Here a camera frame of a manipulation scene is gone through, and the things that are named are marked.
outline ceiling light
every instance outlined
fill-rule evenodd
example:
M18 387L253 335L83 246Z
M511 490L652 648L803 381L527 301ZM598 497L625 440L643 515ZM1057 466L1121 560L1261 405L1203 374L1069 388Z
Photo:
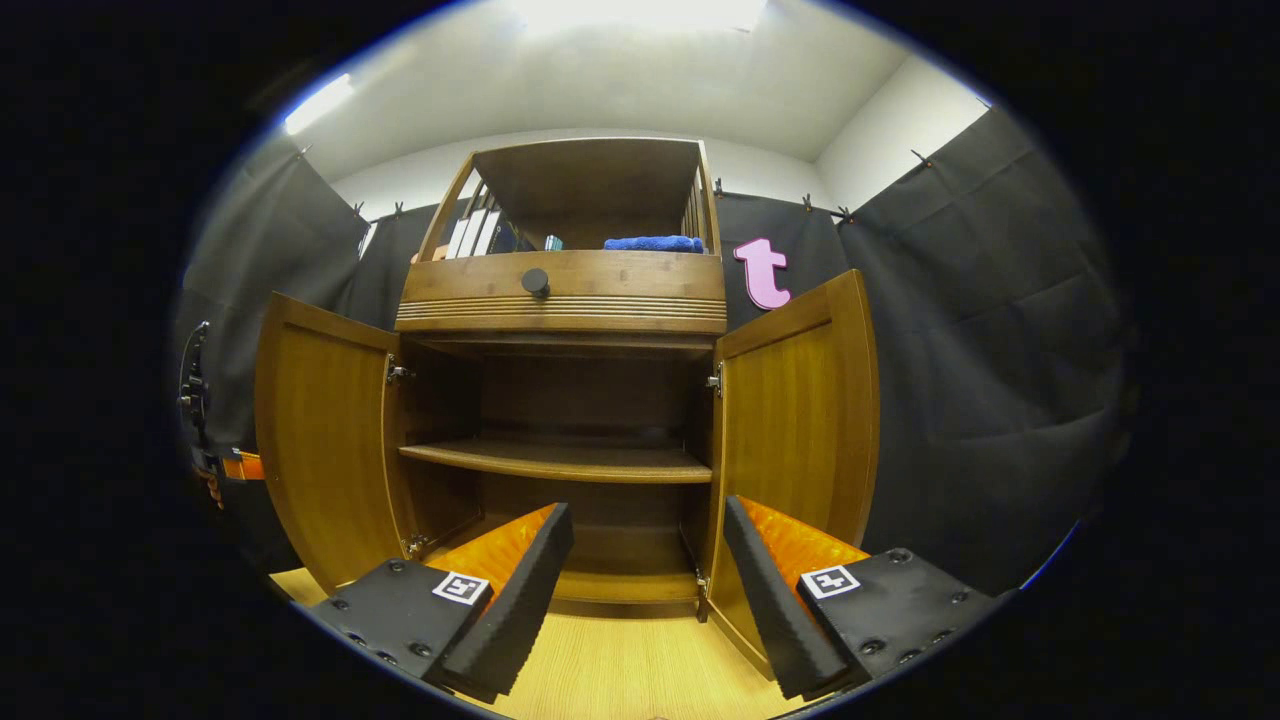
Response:
M337 108L351 94L351 74L343 73L338 79L307 97L298 105L297 110L289 113L289 117L284 118L284 132L297 135L302 128L314 123L316 118Z
M751 32L768 0L518 0L531 31L591 24Z

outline folded towel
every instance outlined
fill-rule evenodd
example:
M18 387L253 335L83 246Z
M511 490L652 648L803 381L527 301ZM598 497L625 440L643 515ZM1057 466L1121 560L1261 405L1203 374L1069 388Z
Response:
M621 240L605 240L605 250L660 250L664 252L696 252L703 254L703 241L698 237L685 237L671 234L662 237L625 237Z

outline open cabinet door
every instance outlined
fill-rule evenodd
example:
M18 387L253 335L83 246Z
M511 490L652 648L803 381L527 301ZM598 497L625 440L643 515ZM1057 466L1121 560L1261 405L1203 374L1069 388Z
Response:
M876 338L861 273L722 337L716 361L708 605L728 639L772 678L724 542L724 498L740 495L861 543L879 447Z
M275 512L329 594L403 557L383 441L399 336L273 293L259 341L257 442Z

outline black knob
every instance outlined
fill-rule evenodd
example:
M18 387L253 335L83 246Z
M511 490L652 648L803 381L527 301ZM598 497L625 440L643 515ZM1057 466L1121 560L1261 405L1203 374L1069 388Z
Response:
M525 273L525 277L520 278L520 284L534 297L549 297L552 293L552 282L547 277L547 270L541 268Z

